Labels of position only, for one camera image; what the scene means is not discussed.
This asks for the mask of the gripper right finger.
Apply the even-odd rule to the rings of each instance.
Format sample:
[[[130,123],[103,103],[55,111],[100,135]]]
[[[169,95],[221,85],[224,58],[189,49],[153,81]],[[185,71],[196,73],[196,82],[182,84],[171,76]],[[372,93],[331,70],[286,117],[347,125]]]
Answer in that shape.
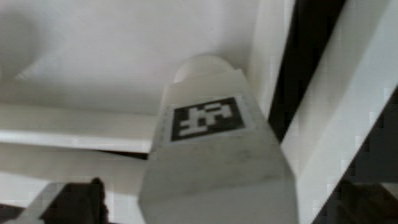
[[[379,183],[340,182],[313,224],[398,224],[398,198]]]

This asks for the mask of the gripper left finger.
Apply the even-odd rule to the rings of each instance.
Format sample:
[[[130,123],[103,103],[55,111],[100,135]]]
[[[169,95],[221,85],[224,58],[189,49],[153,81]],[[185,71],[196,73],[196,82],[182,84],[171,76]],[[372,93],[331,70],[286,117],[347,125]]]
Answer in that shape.
[[[102,179],[86,183],[52,183],[15,224],[109,224]]]

